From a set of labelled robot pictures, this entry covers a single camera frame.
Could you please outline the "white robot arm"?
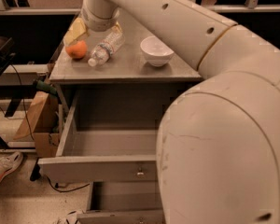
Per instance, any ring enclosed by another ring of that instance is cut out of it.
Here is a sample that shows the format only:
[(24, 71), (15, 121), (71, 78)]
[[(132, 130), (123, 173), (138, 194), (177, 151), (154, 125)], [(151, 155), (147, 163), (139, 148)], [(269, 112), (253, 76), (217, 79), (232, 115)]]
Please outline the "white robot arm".
[(201, 76), (167, 109), (157, 170), (167, 224), (280, 224), (280, 50), (189, 0), (84, 0), (94, 31), (125, 10)]

